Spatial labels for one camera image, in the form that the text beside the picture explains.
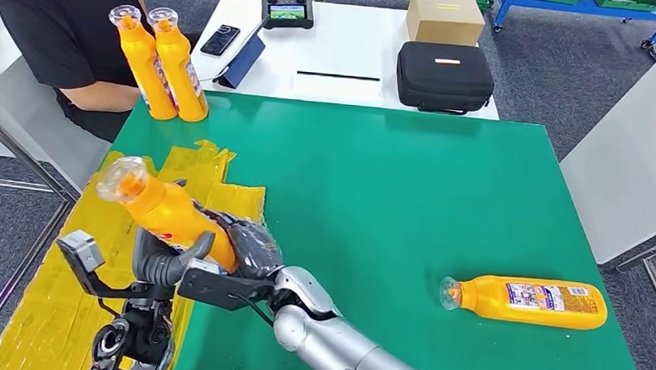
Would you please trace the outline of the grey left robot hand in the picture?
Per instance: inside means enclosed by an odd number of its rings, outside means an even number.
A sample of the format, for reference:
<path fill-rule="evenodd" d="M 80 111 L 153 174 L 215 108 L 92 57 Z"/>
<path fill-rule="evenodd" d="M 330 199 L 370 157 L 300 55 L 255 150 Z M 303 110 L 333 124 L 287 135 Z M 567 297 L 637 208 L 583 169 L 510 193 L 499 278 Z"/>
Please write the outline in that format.
<path fill-rule="evenodd" d="M 195 244 L 178 251 L 142 227 L 135 233 L 132 270 L 139 281 L 163 286 L 177 284 L 192 259 L 203 259 L 212 249 L 215 234 L 204 231 Z"/>

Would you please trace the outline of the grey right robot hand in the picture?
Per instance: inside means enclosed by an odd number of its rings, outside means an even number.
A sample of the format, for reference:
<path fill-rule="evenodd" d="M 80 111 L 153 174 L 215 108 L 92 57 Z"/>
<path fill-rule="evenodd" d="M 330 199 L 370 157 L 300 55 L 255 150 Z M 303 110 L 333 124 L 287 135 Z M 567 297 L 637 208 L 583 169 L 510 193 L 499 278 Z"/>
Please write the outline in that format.
<path fill-rule="evenodd" d="M 281 249 L 264 224 L 226 212 L 214 212 L 197 201 L 193 204 L 228 236 L 239 262 L 234 275 L 246 279 L 269 279 L 284 266 Z"/>

